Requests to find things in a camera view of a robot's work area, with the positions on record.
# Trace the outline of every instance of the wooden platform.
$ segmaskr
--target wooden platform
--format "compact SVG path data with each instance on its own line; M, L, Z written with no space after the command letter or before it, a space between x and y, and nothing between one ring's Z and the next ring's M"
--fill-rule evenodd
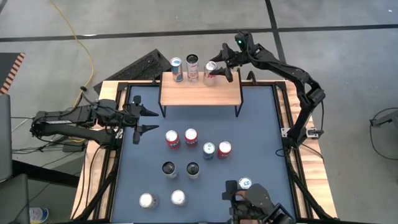
M152 81L144 81L144 80L139 80L139 81L105 81L103 82L101 94L99 96L100 99L110 99L110 100L115 100L116 95L117 95L117 87L119 82L129 82L129 83L151 83ZM258 80L257 82L273 82L269 80ZM289 97L289 103L290 103L290 110L292 112L292 117L293 121L295 122L297 119L297 116L300 113L300 103L299 99L297 98L296 94L296 88L293 83L286 81L286 87L287 87L287 94ZM282 90L277 90L278 91L278 96L279 96L279 103L280 103L280 109L282 111L282 119L284 121L285 127L289 127L289 124L287 123L287 113L285 109L285 104L283 101L282 97ZM120 105L123 105L124 99L126 97L126 91L122 91L121 93L121 102ZM312 118L308 122L308 127L314 127L313 125L313 120ZM318 140L312 140L308 139L304 142L304 144L314 148L318 152L320 152L320 147ZM86 150L86 164L90 164L91 161L93 160L93 155L98 148L97 143L94 141L90 141L88 143L88 148ZM88 201L91 201L93 196L98 190L98 184L100 182L100 174L101 174L101 168L103 165L103 160L104 160L104 153L105 150L100 149L100 152L97 153L96 157L94 158L93 162L93 168L91 171L91 183L90 183L90 190L88 194ZM323 161L321 158L319 158L316 154L310 152L308 149L306 149L305 146L300 147L300 153L301 153L301 160L303 163L303 169L305 173L305 180L307 182L307 187L311 194L314 196L314 198L317 200L317 202L323 207L323 209L331 216L336 217L336 210L335 206L333 203L333 199L331 197L331 192L330 192L330 187L328 183L328 178L326 176L326 170L325 166L323 165ZM110 171L110 168L112 167L113 164L113 157L114 157L114 152L111 153L111 158L109 159L109 169L108 172ZM83 172L85 173L85 176L88 177L90 173L90 168L89 166L86 166L85 169L82 169L82 173L80 175L80 182L79 186L76 191L76 197L75 197L75 203L73 205L73 212L76 210L78 206L78 202L80 199L80 195L82 194L82 188L83 188ZM78 216L86 207L86 196L88 193L88 178L86 178L85 183L84 183L84 190L83 190L83 197L80 203L80 206L77 208L77 212L75 216ZM296 187L297 189L297 195L298 195L298 202L300 205L300 212L302 214L302 218L305 218L305 207L304 207L304 200L303 200L303 195L301 194L300 190ZM105 211L106 211L106 202L108 201L108 193L109 193L109 188L103 195L103 203L101 204L101 210L99 213L99 217L103 218L105 216Z
M199 106L199 105L240 105L241 90L239 76L233 73L234 81L229 83L224 76L216 76L216 85L207 86L203 83L203 72L199 72L196 83L188 82L187 73L183 73L183 81L175 82L171 72L164 72L160 104L162 106Z

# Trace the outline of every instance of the black mat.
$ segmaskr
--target black mat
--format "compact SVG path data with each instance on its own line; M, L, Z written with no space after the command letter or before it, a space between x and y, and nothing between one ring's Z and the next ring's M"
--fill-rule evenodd
M157 87L132 87L131 96L141 95L146 108L160 114ZM284 158L275 151L282 147L272 88L243 88L244 104L238 118L233 106L168 106L167 117L142 117L141 124L159 124L160 128L145 133L140 144L132 144L132 130L127 129L121 154L112 222L225 222L230 218L228 201L221 199L226 180L249 177L262 184L274 203L281 203L294 213ZM165 142L165 133L176 130L180 137L187 128L198 131L198 147L182 144L172 151ZM203 159L202 145L229 141L232 154L225 160ZM179 171L177 180L166 178L162 164L172 161ZM200 176L191 180L185 173L189 162L197 162ZM184 207L174 207L170 195L180 189L187 195ZM145 192L159 196L154 210L144 210L139 196Z

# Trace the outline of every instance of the black can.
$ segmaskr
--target black can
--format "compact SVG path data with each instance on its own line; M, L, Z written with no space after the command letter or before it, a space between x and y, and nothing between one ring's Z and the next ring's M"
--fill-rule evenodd
M177 170L175 168L174 163L172 162L165 162L162 166L162 171L164 173L164 175L166 175L166 177L168 178L177 178Z
M190 162L187 165L187 174L189 178L196 179L199 176L199 165L196 162Z

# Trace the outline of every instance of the gray floor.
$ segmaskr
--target gray floor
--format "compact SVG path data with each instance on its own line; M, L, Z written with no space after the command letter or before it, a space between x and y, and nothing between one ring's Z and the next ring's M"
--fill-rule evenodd
M56 1L78 34L114 34L194 29L269 28L263 0L151 0ZM272 0L278 27L353 26L398 21L398 3L390 0ZM67 25L45 0L8 0L0 13L0 37L70 35ZM223 42L234 48L231 34L179 37L140 37L84 40L95 61L98 83L154 48L167 58L195 53L203 64ZM369 119L381 109L396 106L398 90L398 30L289 32L280 34L288 63L302 67L326 92L325 134L320 143L338 215L343 220L396 223L398 164L379 157L371 148ZM255 34L255 41L276 53L271 33ZM0 52L25 52L12 84L13 116L32 116L38 110L70 107L90 64L74 42L3 42ZM255 70L259 78L280 78ZM320 125L320 110L315 121ZM13 121L15 127L19 121ZM29 125L13 132L14 149L38 146ZM396 131L389 125L374 130L377 148L398 157ZM42 165L64 156L46 152L16 159ZM66 163L76 173L81 160ZM30 193L38 192L31 184ZM52 221L65 221L72 209L74 189L51 186L33 203L48 207Z

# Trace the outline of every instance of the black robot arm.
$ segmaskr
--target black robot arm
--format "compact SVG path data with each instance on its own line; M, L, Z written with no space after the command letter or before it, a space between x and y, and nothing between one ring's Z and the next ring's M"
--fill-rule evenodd
M261 44L254 44L250 33L240 32L235 36L240 52L234 51L223 43L220 53L211 59L214 62L224 61L226 68L220 68L213 72L214 75L225 75L229 82L232 81L231 68L252 63L261 70L270 70L289 81L293 82L297 97L300 100L301 112L296 123L287 131L286 140L291 148L296 148L307 138L307 124L314 109L325 98L325 93L320 85L301 68L287 65L277 60L274 55L265 49ZM305 85L310 86L310 90L305 90Z
M42 136L61 134L94 140L100 146L120 147L123 128L134 128L133 143L138 144L145 132L159 127L138 125L140 116L158 116L141 105L140 96L135 96L133 103L124 105L122 111L117 110L114 100L91 102L85 99L89 105L77 106L71 111L39 111L32 122L31 133L39 139ZM88 129L96 123L105 128L99 131Z

